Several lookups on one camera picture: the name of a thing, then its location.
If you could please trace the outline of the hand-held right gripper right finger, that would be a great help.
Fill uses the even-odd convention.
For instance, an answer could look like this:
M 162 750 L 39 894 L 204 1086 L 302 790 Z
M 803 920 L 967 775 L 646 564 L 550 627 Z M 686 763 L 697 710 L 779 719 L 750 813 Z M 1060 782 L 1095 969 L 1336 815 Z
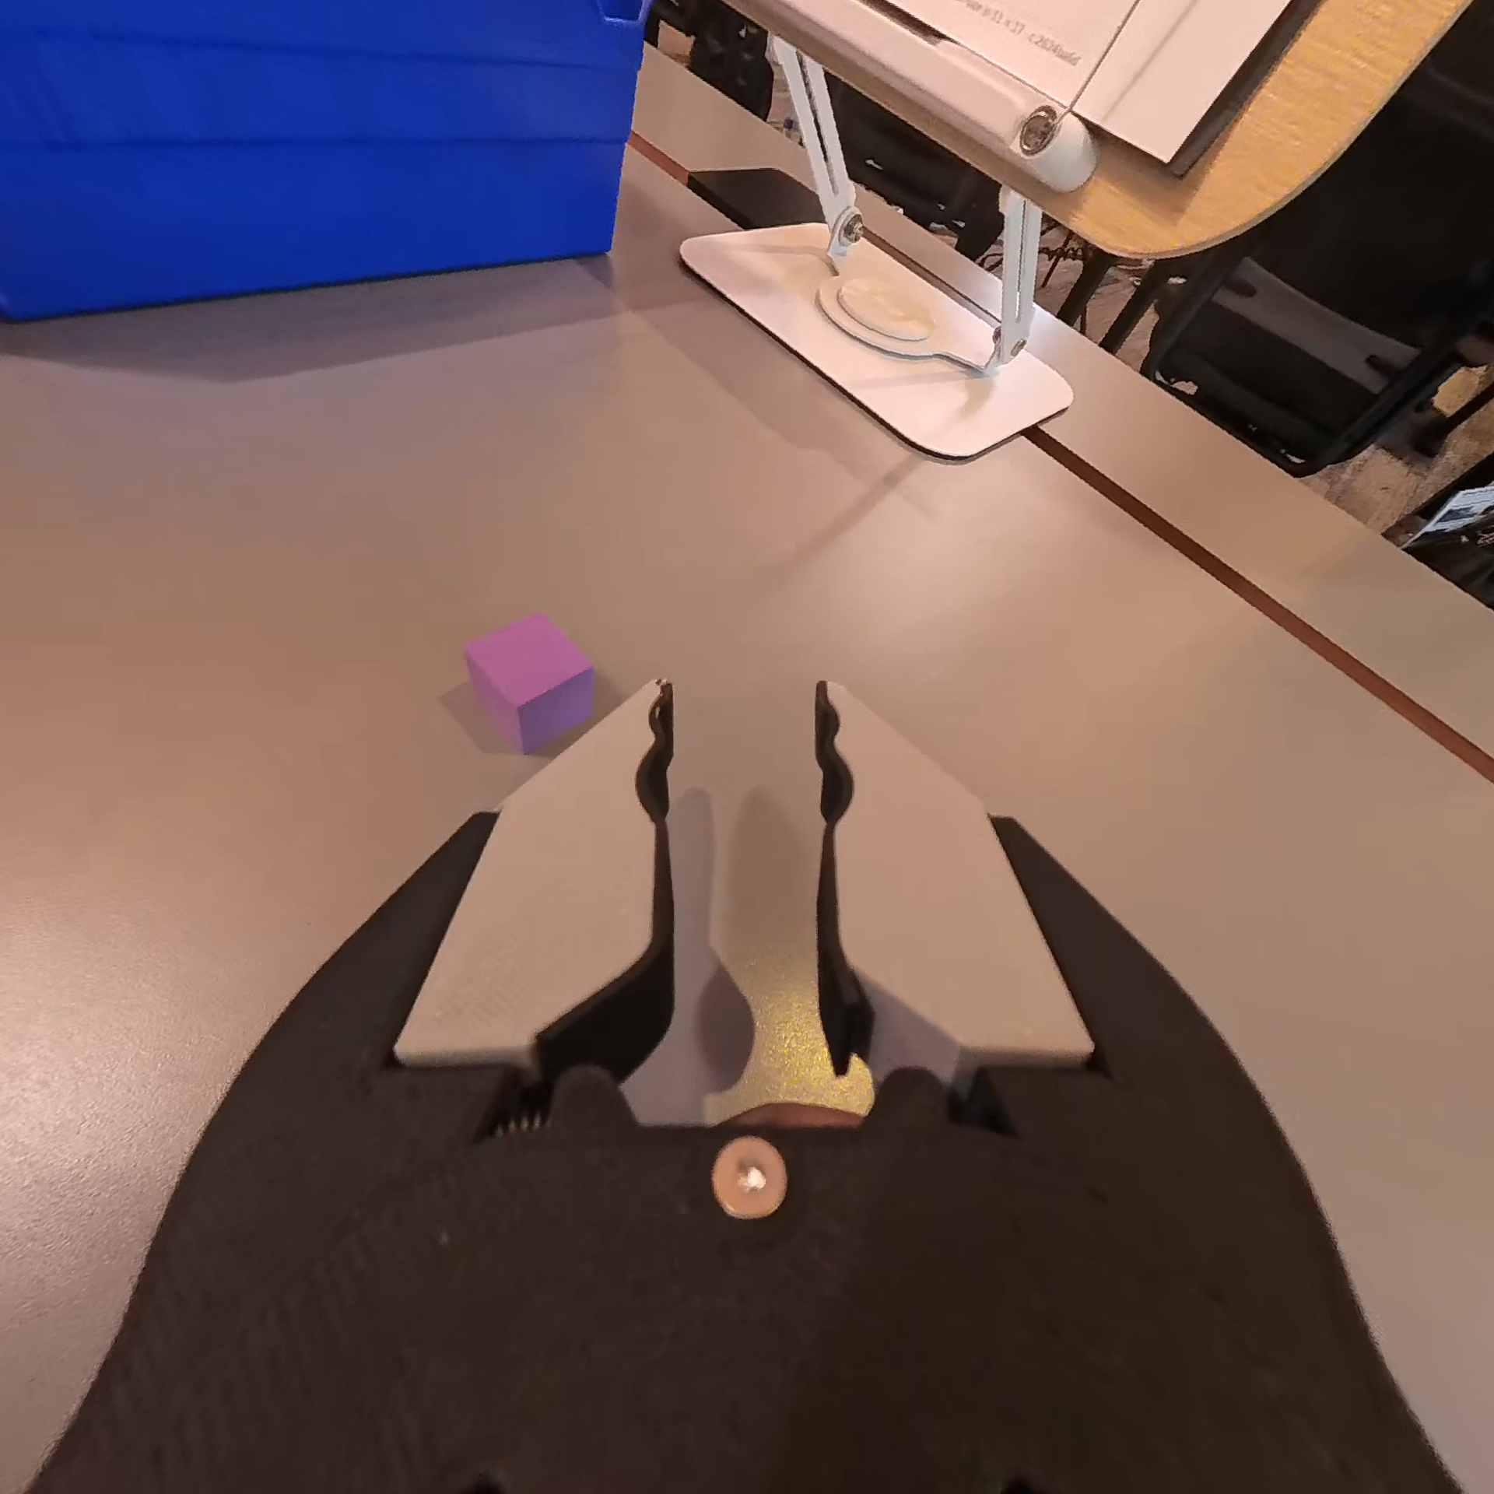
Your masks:
M 1079 1067 L 1095 1040 L 983 801 L 817 683 L 817 1002 L 836 1072 Z

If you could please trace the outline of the blue plastic bin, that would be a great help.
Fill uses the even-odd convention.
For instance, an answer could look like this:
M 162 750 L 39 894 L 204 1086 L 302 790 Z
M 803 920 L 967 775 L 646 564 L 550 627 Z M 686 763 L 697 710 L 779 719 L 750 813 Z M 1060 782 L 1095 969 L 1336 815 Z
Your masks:
M 605 255 L 646 1 L 3 1 L 3 317 Z

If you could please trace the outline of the black metal legs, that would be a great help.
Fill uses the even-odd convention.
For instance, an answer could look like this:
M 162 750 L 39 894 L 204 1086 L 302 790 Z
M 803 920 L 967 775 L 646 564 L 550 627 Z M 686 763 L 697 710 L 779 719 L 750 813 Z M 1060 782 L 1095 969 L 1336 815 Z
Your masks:
M 1492 366 L 1492 187 L 1318 182 L 1156 294 L 1141 374 L 1295 476 Z

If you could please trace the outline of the purple foam cube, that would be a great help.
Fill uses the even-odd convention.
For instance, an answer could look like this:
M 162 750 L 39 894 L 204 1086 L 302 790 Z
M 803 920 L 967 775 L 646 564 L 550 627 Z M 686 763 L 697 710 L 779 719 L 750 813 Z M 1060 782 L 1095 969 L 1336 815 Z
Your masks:
M 476 705 L 525 755 L 585 723 L 596 710 L 594 663 L 543 612 L 476 637 L 462 655 Z

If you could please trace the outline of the printed leaflet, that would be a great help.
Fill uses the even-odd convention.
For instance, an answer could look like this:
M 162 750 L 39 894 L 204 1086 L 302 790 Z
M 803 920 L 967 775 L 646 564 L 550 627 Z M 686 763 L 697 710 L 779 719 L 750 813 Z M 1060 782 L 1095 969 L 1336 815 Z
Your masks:
M 1426 550 L 1473 532 L 1478 539 L 1492 527 L 1492 481 L 1463 487 L 1434 499 L 1424 511 L 1415 512 L 1416 526 L 1401 541 L 1401 550 Z

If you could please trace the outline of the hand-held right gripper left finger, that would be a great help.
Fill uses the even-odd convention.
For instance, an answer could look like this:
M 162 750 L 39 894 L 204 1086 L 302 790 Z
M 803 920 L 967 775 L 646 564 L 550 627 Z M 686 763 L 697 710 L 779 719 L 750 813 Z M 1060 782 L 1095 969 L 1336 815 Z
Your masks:
M 674 1018 L 674 684 L 648 681 L 509 794 L 421 981 L 405 1067 L 628 1079 Z

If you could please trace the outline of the white document stand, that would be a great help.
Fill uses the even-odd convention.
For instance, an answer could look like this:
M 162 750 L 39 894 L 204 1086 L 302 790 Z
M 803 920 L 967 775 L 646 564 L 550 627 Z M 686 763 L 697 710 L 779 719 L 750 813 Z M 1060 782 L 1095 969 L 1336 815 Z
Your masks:
M 738 1 L 1090 245 L 1214 248 L 1301 195 L 1469 1 Z

